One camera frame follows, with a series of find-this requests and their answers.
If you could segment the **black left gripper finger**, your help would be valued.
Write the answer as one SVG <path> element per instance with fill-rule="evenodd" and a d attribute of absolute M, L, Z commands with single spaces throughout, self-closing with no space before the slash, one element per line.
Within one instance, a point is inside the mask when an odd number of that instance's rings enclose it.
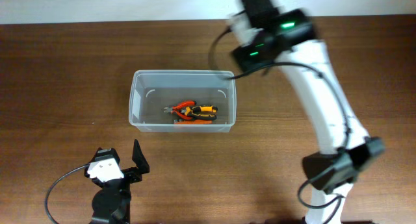
<path fill-rule="evenodd" d="M 98 148 L 90 163 L 99 162 L 106 159 L 115 159 L 116 163 L 120 163 L 120 157 L 114 148 L 102 149 Z"/>
<path fill-rule="evenodd" d="M 134 140 L 132 161 L 136 164 L 140 174 L 147 174 L 150 172 L 150 165 L 148 164 L 137 139 Z"/>

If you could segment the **red handled wire cutters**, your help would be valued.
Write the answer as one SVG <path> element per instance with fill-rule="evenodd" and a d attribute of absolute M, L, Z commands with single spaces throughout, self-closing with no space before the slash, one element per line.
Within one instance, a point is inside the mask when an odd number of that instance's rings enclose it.
<path fill-rule="evenodd" d="M 187 116 L 186 114 L 182 113 L 181 111 L 186 109 L 186 107 L 194 106 L 196 105 L 196 102 L 193 100 L 183 101 L 175 106 L 167 106 L 164 107 L 165 113 L 171 113 L 177 115 L 179 118 L 185 121 L 192 121 L 193 118 L 190 116 Z"/>

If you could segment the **orange screwdriver bit holder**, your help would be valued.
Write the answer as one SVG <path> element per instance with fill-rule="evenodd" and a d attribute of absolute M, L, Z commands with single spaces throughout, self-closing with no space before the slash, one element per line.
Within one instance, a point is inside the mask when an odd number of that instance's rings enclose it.
<path fill-rule="evenodd" d="M 201 119 L 195 119 L 192 121 L 186 121 L 184 119 L 179 119 L 174 121 L 174 125 L 207 125 L 211 124 L 211 120 L 201 120 Z"/>

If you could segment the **yellow black long-nose pliers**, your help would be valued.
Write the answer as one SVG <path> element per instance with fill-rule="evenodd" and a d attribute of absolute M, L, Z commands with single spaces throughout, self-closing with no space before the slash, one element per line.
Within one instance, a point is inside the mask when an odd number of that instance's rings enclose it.
<path fill-rule="evenodd" d="M 181 110 L 181 113 L 191 119 L 198 119 L 204 121 L 214 121 L 217 116 L 218 108 L 216 106 L 199 105 L 188 106 Z"/>

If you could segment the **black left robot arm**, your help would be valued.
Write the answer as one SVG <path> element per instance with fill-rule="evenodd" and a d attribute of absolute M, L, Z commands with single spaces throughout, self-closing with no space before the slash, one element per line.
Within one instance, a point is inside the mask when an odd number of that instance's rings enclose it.
<path fill-rule="evenodd" d="M 140 182 L 142 175 L 137 167 L 120 169 L 119 163 L 120 157 L 115 149 L 99 148 L 84 170 L 85 177 L 100 187 L 92 200 L 91 223 L 131 223 L 130 187 Z"/>

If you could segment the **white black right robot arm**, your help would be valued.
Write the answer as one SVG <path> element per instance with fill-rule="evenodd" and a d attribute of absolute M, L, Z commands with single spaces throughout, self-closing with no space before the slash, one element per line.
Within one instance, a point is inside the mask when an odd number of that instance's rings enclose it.
<path fill-rule="evenodd" d="M 355 117 L 332 69 L 326 44 L 300 9 L 281 12 L 271 0 L 240 0 L 225 33 L 239 45 L 231 57 L 240 77 L 278 68 L 291 83 L 317 135 L 318 151 L 302 159 L 312 186 L 303 223 L 339 223 L 358 175 L 385 149 Z M 216 43 L 207 70 L 139 70 L 129 122 L 142 132 L 228 132 L 237 120 L 237 75 L 220 70 Z"/>

